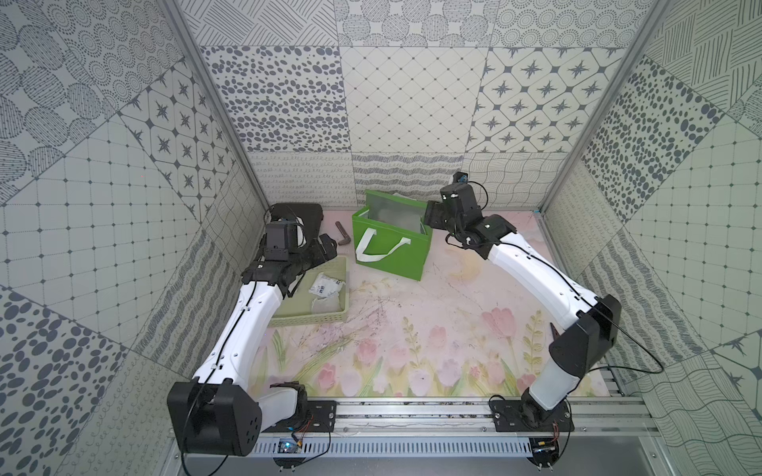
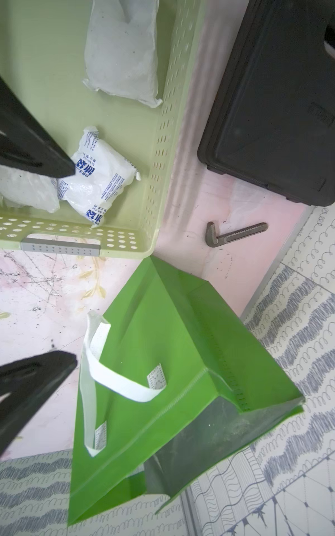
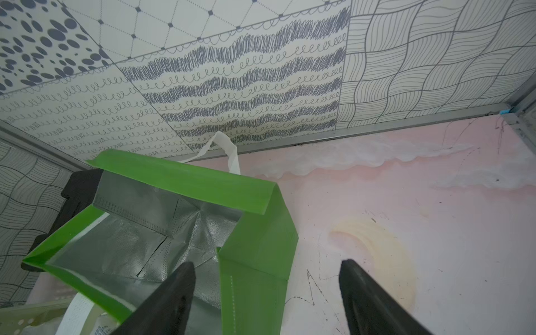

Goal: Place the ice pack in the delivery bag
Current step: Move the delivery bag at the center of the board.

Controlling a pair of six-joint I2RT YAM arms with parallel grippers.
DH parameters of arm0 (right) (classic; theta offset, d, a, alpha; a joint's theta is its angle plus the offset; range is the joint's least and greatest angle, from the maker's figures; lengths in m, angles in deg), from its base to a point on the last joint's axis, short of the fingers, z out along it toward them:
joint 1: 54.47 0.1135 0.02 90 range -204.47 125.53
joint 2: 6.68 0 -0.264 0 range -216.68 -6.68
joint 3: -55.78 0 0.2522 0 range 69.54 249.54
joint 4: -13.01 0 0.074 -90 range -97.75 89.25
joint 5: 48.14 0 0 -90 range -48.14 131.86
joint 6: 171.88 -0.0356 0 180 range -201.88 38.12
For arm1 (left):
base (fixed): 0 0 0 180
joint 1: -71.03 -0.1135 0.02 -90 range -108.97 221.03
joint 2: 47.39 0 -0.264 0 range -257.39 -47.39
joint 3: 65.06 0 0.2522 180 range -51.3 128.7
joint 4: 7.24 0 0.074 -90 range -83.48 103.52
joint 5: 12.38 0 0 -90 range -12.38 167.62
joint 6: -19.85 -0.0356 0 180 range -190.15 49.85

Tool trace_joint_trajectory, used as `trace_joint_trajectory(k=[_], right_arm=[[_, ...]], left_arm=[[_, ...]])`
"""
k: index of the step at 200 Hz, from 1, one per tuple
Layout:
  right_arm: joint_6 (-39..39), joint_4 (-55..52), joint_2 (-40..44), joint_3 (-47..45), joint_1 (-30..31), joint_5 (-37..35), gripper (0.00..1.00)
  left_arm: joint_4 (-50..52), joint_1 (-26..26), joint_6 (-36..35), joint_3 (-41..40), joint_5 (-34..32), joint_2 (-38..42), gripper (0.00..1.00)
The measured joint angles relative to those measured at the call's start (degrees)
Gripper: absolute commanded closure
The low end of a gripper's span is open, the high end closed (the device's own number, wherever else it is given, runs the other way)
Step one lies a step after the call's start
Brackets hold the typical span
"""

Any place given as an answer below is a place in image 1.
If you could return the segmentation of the white ice pack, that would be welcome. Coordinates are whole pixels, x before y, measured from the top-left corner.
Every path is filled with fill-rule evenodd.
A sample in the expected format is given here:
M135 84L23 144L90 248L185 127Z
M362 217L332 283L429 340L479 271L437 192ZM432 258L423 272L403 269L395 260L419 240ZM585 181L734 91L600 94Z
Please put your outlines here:
M341 299L338 295L330 297L317 297L311 304L313 315L324 315L325 313L340 313L343 310Z
M344 281L320 273L317 275L313 285L311 285L309 292L319 299L328 299L338 295L343 290L343 287Z

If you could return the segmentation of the green insulated delivery bag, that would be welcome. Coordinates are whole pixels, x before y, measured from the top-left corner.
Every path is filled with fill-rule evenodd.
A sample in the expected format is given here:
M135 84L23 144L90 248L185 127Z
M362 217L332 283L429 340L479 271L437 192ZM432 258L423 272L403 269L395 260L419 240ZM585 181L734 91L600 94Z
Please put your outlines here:
M424 224L427 205L385 192L365 192L365 206L352 216L355 262L420 281L433 230Z

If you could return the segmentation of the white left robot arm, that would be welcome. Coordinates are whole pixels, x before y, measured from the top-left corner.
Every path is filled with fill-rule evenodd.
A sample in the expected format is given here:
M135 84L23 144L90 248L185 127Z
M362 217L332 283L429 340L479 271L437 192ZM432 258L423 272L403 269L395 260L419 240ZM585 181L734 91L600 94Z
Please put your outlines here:
M295 245L262 238L222 335L192 380L176 382L167 405L182 455L246 456L264 430L283 424L297 432L311 420L305 386L285 382L255 398L249 377L265 332L291 289L307 271L337 257L327 234Z

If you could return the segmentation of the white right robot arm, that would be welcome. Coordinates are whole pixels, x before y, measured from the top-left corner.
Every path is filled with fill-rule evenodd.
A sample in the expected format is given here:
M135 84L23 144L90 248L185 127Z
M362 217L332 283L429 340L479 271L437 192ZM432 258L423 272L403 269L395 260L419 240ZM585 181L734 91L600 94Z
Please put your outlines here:
M541 428L615 345L621 304L611 295L598 297L573 282L534 253L512 223L497 214L484 216L464 194L445 194L441 202L428 202L424 224L446 231L460 248L507 272L561 325L549 345L550 360L523 392L519 406L524 426Z

